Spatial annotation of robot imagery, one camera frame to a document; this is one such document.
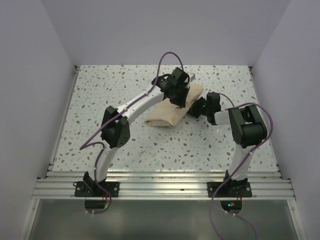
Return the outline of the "beige cloth mat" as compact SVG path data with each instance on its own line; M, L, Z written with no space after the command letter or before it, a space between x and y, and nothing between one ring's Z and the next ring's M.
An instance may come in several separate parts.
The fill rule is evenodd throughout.
M187 114L188 110L194 104L204 91L204 87L198 83L192 83L188 92L185 107L178 107L168 99L157 103L145 123L149 127L174 127Z

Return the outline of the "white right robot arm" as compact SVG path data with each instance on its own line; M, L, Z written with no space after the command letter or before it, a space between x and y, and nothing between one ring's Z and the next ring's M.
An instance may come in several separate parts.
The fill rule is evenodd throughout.
M272 133L258 110L257 103L244 103L222 110L221 96L218 92L209 92L206 98L200 97L192 104L187 114L199 118L205 116L207 122L213 126L228 125L235 143L235 152L231 165L225 172L225 177L219 189L227 196L235 196L242 186L248 182L249 166L254 151L264 144Z

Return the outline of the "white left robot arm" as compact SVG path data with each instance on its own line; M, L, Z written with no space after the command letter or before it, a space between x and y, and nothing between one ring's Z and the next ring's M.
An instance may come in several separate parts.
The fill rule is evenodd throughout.
M106 179L109 165L116 152L131 137L131 123L150 107L165 99L179 108L184 108L190 83L194 79L193 73L186 73L177 67L171 74L156 77L152 80L150 88L143 90L129 102L118 107L108 106L105 109L101 127L80 147L83 150L92 145L102 145L93 169L87 171L83 177L87 192L95 197L103 193L102 182Z

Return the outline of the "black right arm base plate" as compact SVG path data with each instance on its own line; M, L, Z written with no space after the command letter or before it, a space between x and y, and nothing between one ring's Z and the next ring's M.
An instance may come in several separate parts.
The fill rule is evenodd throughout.
M251 198L253 196L251 185L247 181L228 181L216 194L216 190L223 182L207 182L208 197L212 198Z

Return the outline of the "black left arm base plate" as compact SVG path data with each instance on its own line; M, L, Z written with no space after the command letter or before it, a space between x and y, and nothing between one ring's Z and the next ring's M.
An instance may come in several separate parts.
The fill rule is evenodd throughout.
M102 181L99 185L110 193L112 198L117 198L120 191L120 182L118 181ZM93 189L90 189L84 181L76 181L73 183L75 187L74 196L93 198L93 197L105 197L107 193L100 187L94 185Z

